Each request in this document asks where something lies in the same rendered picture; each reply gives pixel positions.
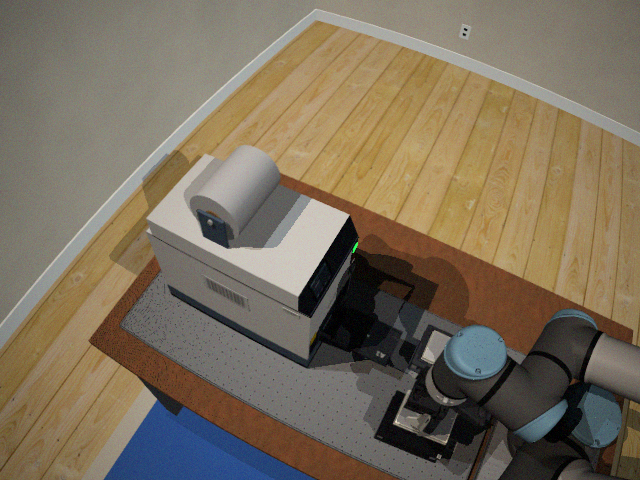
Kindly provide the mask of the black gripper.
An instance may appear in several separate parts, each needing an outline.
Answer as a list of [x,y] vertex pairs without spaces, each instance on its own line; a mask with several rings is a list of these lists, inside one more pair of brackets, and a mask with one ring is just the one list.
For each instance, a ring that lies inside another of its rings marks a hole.
[[[431,367],[426,366],[424,368],[424,373],[422,372],[422,369],[417,375],[416,379],[419,375],[420,377],[422,375],[422,378],[419,377],[416,380],[417,382],[415,382],[416,384],[414,384],[413,386],[414,389],[412,389],[407,403],[403,407],[420,414],[418,417],[407,416],[405,418],[405,421],[407,423],[420,430],[417,433],[417,436],[423,436],[432,433],[441,422],[441,420],[445,418],[450,408],[448,406],[439,404],[429,395],[426,388],[425,380],[427,372],[430,368]],[[419,385],[421,385],[422,387]]]

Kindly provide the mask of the grey square label with black lettering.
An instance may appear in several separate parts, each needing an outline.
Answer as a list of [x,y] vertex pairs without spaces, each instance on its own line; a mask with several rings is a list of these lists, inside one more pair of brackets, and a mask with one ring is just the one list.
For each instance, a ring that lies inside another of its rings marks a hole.
[[449,451],[454,452],[457,446],[458,440],[455,440],[453,438],[449,438],[448,444],[446,446],[446,449]]

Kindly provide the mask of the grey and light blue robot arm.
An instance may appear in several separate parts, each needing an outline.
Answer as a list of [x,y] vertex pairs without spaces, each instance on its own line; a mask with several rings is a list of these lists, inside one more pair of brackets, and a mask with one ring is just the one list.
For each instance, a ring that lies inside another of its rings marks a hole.
[[474,426],[489,413],[508,428],[513,459],[498,480],[629,480],[591,462],[621,429],[612,393],[640,404],[640,347],[599,331],[583,311],[556,312],[521,365],[495,330],[466,326],[428,370],[426,388]]

